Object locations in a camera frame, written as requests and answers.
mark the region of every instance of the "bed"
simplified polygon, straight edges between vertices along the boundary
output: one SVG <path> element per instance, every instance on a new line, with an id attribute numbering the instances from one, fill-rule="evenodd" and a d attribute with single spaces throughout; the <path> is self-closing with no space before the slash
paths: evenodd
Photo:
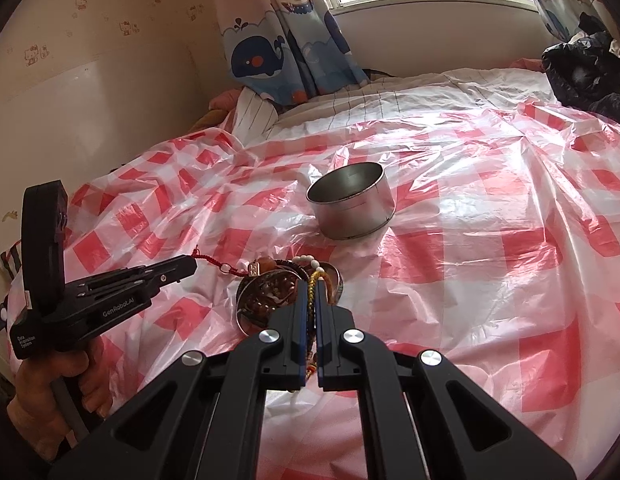
<path id="1" fill-rule="evenodd" d="M 388 226 L 319 234 L 305 193 L 381 163 Z M 159 144 L 71 197 L 67 280 L 195 247 L 232 266 L 313 254 L 393 350 L 436 348 L 585 479 L 620 434 L 620 126 L 526 70 L 380 78 L 285 114 L 248 89 L 229 124 Z M 189 349 L 242 339 L 238 280 L 200 263 L 105 336 L 115 408 Z M 18 276 L 10 321 L 23 308 Z M 18 362 L 12 357 L 12 366 Z M 259 478 L 363 479 L 356 394 L 270 392 Z"/>

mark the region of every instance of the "silver metal container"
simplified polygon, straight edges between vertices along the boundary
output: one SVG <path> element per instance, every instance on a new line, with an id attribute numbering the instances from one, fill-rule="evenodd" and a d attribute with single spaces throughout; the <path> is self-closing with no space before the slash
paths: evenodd
<path id="1" fill-rule="evenodd" d="M 321 232 L 332 240 L 373 233 L 394 216 L 384 168 L 376 162 L 343 166 L 322 176 L 306 194 Z"/>

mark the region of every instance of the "hand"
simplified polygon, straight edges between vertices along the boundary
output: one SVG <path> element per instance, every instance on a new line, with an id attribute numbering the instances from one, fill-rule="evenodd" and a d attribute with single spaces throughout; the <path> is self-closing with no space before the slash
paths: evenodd
<path id="1" fill-rule="evenodd" d="M 80 374 L 79 388 L 84 394 L 85 409 L 106 417 L 112 407 L 112 394 L 100 338 L 90 341 L 87 353 L 51 352 L 26 359 L 17 372 L 16 395 L 8 404 L 8 417 L 44 460 L 54 460 L 59 444 L 70 432 L 56 405 L 50 383 L 60 377 Z"/>

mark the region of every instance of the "brown bead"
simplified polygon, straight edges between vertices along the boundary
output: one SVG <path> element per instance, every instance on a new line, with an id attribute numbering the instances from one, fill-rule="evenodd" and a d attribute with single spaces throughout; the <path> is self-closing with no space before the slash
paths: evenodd
<path id="1" fill-rule="evenodd" d="M 270 272 L 277 268 L 276 261 L 269 256 L 262 256 L 261 258 L 257 258 L 257 262 L 259 263 L 259 272 L 264 274 L 266 272 Z"/>

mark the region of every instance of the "window sill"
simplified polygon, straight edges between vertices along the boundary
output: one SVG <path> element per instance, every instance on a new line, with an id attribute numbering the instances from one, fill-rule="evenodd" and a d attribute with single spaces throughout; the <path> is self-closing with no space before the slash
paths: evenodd
<path id="1" fill-rule="evenodd" d="M 505 7 L 514 7 L 516 9 L 530 10 L 538 12 L 534 2 L 531 0 L 364 0 L 352 4 L 345 4 L 332 9 L 332 13 L 346 14 L 355 10 L 373 9 L 374 7 L 384 7 L 390 5 L 411 4 L 416 2 L 469 2 L 475 4 L 500 5 Z"/>

